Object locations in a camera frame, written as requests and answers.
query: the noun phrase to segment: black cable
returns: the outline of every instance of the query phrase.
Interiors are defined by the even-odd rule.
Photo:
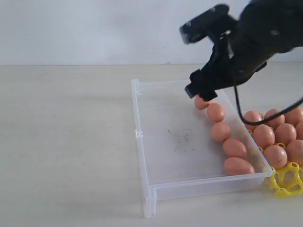
[[[285,113],[287,113],[287,112],[289,112],[289,111],[291,111],[291,110],[297,108],[298,106],[300,106],[300,105],[303,103],[303,97],[302,97],[299,101],[295,102],[295,103],[292,104],[291,106],[287,107],[287,108],[284,109],[284,110],[281,110],[281,111],[278,112],[278,113],[275,113],[275,114],[271,115],[271,116],[268,117],[268,118],[263,119],[262,121],[259,121],[259,122],[249,122],[249,121],[247,121],[247,120],[243,117],[243,115],[242,115],[241,108],[240,108],[240,101],[239,101],[238,89],[237,89],[237,84],[236,84],[235,77],[232,76],[232,79],[233,79],[233,89],[234,89],[234,92],[235,92],[235,97],[236,97],[236,103],[237,103],[238,114],[239,114],[240,119],[241,119],[241,120],[243,121],[243,123],[245,123],[245,124],[253,125],[253,126],[255,126],[255,125],[260,125],[260,124],[265,124],[266,122],[269,122],[269,121],[271,121],[271,120],[273,120],[273,119],[275,119],[275,118],[277,118],[277,117],[279,117],[279,116],[281,116],[281,115],[283,115],[283,114],[285,114]]]

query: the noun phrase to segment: plastic box lid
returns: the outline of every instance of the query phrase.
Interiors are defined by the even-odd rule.
[[[157,201],[212,193],[253,190],[273,170],[239,119],[226,94],[213,102],[224,106],[232,138],[244,143],[256,173],[229,176],[222,144],[210,137],[213,123],[206,110],[197,110],[184,88],[189,80],[132,80],[135,137],[146,218],[156,215]]]

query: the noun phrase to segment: transparent plastic container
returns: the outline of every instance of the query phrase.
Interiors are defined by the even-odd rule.
[[[244,143],[256,173],[229,176],[222,144],[210,137],[206,110],[197,110],[184,91],[189,80],[132,80],[135,137],[146,218],[156,215],[157,201],[212,193],[253,190],[273,170],[245,129],[223,91],[214,102],[224,106],[231,137]]]

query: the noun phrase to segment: white table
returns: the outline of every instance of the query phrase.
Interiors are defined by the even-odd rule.
[[[301,225],[303,195],[269,190],[160,201],[143,218],[130,80],[187,79],[199,67],[0,67],[0,226]],[[243,111],[292,104],[302,74],[301,63],[269,64],[239,87]]]

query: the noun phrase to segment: robotic arm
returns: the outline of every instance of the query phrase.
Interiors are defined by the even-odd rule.
[[[264,68],[273,55],[303,46],[303,1],[251,0],[238,21],[228,12],[227,5],[216,5],[180,27],[185,44],[207,36],[214,43],[208,63],[190,75],[191,83],[185,87],[188,96],[210,101],[217,97],[215,90],[234,87],[239,116],[250,125],[271,121],[303,103],[302,98],[269,118],[248,122],[242,116],[237,91],[237,85]]]

